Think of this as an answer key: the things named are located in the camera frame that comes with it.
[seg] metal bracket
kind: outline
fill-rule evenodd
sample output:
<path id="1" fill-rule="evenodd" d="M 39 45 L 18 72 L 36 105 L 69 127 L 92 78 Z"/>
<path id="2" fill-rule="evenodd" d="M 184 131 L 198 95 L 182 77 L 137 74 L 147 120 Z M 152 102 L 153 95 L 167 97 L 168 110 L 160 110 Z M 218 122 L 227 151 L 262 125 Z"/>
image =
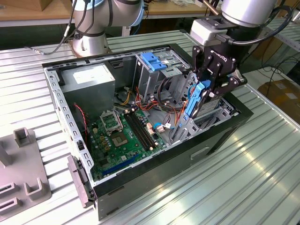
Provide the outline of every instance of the metal bracket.
<path id="1" fill-rule="evenodd" d="M 39 177 L 37 178 L 37 184 L 38 189 L 32 190 L 32 187 L 29 187 L 27 183 L 24 183 L 25 194 L 33 201 L 45 195 L 45 186 Z"/>
<path id="2" fill-rule="evenodd" d="M 11 156 L 7 154 L 1 142 L 0 142 L 0 163 L 3 164 L 4 168 L 8 165 L 11 165 L 12 163 Z"/>
<path id="3" fill-rule="evenodd" d="M 15 142 L 17 142 L 19 147 L 23 147 L 32 143 L 28 130 L 25 127 L 14 130 L 13 135 Z"/>
<path id="4" fill-rule="evenodd" d="M 12 192 L 18 191 L 19 187 L 14 183 L 9 183 L 0 187 L 0 197 L 7 196 Z"/>
<path id="5" fill-rule="evenodd" d="M 17 198 L 12 198 L 0 204 L 0 215 L 4 215 L 22 206 L 22 202 Z"/>
<path id="6" fill-rule="evenodd" d="M 89 190 L 87 187 L 89 180 L 86 176 L 85 170 L 82 168 L 81 163 L 79 163 L 80 165 L 76 163 L 80 161 L 76 160 L 75 157 L 69 156 L 67 160 L 67 166 L 71 173 L 82 207 L 87 208 L 95 203 L 95 197 L 92 190 Z"/>

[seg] red cable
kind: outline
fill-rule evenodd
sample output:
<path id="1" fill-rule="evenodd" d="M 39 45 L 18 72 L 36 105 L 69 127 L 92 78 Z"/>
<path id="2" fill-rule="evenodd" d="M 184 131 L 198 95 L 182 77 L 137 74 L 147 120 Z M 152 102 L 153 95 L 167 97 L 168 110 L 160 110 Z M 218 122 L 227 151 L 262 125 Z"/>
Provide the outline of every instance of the red cable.
<path id="1" fill-rule="evenodd" d="M 84 122 L 84 130 L 85 130 L 85 142 L 87 143 L 88 142 L 88 139 L 87 139 L 87 136 L 88 136 L 88 129 L 87 129 L 87 126 L 86 126 L 86 121 L 85 121 L 85 116 L 84 116 L 84 112 L 83 110 L 76 104 L 74 104 L 75 107 L 77 107 L 79 109 L 79 111 L 81 112 L 81 115 L 83 117 L 83 122 Z"/>

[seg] slotted metal surface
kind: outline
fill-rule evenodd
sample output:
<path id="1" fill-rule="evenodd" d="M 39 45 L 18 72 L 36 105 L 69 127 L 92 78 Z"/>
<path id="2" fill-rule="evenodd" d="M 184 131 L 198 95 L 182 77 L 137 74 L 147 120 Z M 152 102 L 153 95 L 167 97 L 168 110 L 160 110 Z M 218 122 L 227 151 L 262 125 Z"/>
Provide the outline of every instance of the slotted metal surface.
<path id="1" fill-rule="evenodd" d="M 189 54 L 194 44 L 179 31 L 109 39 L 114 52 L 167 43 L 177 43 Z M 20 127 L 34 129 L 52 191 L 51 199 L 3 225 L 99 223 L 97 212 L 83 209 L 77 196 L 67 167 L 69 149 L 40 66 L 73 57 L 67 45 L 48 57 L 25 49 L 0 52 L 0 135 Z M 218 152 L 101 223 L 296 224 L 300 218 L 298 127 L 250 87 L 233 93 L 254 112 L 246 125 Z"/>
<path id="2" fill-rule="evenodd" d="M 274 19 L 266 28 L 269 31 L 274 31 L 284 22 L 284 20 L 285 19 L 283 18 Z M 300 24 L 290 22 L 286 28 L 284 28 L 275 37 L 300 52 Z"/>

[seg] black cable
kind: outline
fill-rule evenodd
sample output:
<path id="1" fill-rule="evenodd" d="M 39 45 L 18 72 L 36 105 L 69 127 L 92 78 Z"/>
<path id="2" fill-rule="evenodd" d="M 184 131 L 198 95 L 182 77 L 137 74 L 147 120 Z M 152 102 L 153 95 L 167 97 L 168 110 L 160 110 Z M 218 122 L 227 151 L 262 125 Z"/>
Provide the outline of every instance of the black cable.
<path id="1" fill-rule="evenodd" d="M 283 64 L 285 61 L 288 61 L 289 59 L 294 58 L 297 54 L 300 54 L 300 52 L 297 52 L 296 54 L 294 54 L 292 56 L 289 56 L 289 57 L 285 58 L 283 61 L 281 61 L 280 63 L 278 63 L 276 69 L 278 69 L 280 67 L 280 65 Z M 267 93 L 266 93 L 266 97 L 268 97 L 270 86 L 271 86 L 271 81 L 272 81 L 272 78 L 273 78 L 274 74 L 275 74 L 275 71 L 272 73 L 272 76 L 270 78 L 270 81 L 269 81 L 269 84 L 268 84 Z"/>
<path id="2" fill-rule="evenodd" d="M 206 10 L 205 10 L 205 14 L 204 14 L 204 16 L 206 16 L 206 14 L 207 14 L 207 11 L 208 11 L 208 7 L 206 7 Z"/>
<path id="3" fill-rule="evenodd" d="M 300 3 L 300 0 L 298 0 L 292 7 L 296 8 L 299 3 Z"/>
<path id="4" fill-rule="evenodd" d="M 289 6 L 278 6 L 275 9 L 273 9 L 273 12 L 280 11 L 280 10 L 287 11 L 288 15 L 287 15 L 285 21 L 276 30 L 272 31 L 270 34 L 268 34 L 264 37 L 258 38 L 258 39 L 251 40 L 251 41 L 235 41 L 235 40 L 230 38 L 228 40 L 228 43 L 230 45 L 239 45 L 239 46 L 254 45 L 254 44 L 258 44 L 262 41 L 265 41 L 265 40 L 277 35 L 279 32 L 281 32 L 288 25 L 288 23 L 293 18 L 293 9 L 291 7 L 289 7 Z"/>
<path id="5" fill-rule="evenodd" d="M 94 16 L 95 16 L 94 14 L 95 14 L 95 0 L 93 0 L 93 6 L 92 6 L 92 22 L 90 26 L 86 29 L 86 31 L 82 35 L 80 35 L 79 39 L 81 39 L 84 35 L 86 35 L 94 25 Z"/>
<path id="6" fill-rule="evenodd" d="M 73 14 L 74 14 L 74 11 L 75 11 L 76 3 L 77 3 L 77 0 L 74 1 L 74 5 L 73 5 L 73 8 L 72 8 L 72 12 L 71 12 L 71 17 L 70 17 L 69 22 L 67 24 L 67 28 L 66 28 L 64 37 L 62 38 L 62 40 L 60 41 L 60 43 L 58 44 L 58 46 L 52 52 L 43 52 L 43 51 L 41 51 L 39 49 L 35 49 L 35 48 L 32 48 L 32 47 L 25 47 L 25 48 L 29 48 L 31 50 L 34 50 L 37 54 L 40 54 L 40 55 L 52 55 L 53 53 L 56 53 L 57 50 L 61 47 L 61 45 L 65 42 L 65 40 L 67 40 L 66 36 L 69 33 L 69 29 L 70 29 L 70 26 L 71 26 L 71 23 L 72 23 L 72 19 L 73 19 Z"/>
<path id="7" fill-rule="evenodd" d="M 66 41 L 68 41 L 74 34 L 76 31 L 78 31 L 78 28 L 81 26 L 81 24 L 83 23 L 84 19 L 85 19 L 85 15 L 86 15 L 86 9 L 88 7 L 88 3 L 86 2 L 84 5 L 84 10 L 83 10 L 83 15 L 81 20 L 79 21 L 77 27 L 75 27 L 75 29 L 73 30 L 73 32 L 66 38 Z"/>

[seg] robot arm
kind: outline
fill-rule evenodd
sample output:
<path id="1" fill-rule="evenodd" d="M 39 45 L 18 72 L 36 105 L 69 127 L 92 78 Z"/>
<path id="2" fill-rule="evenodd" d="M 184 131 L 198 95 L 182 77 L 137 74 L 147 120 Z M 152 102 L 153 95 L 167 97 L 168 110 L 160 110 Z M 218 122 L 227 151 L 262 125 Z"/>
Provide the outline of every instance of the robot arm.
<path id="1" fill-rule="evenodd" d="M 143 8 L 143 0 L 77 0 L 74 51 L 80 56 L 107 53 L 105 27 L 136 26 L 142 20 Z"/>
<path id="2" fill-rule="evenodd" d="M 215 16 L 195 20 L 191 29 L 191 36 L 204 46 L 193 47 L 198 91 L 194 91 L 185 110 L 186 116 L 192 119 L 204 103 L 247 83 L 239 72 L 242 58 L 253 44 L 279 33 L 293 17 L 290 7 L 274 9 L 277 0 L 224 0 L 221 14 L 207 0 L 202 2 Z M 286 21 L 276 32 L 256 39 L 270 14 L 281 9 L 288 12 Z"/>

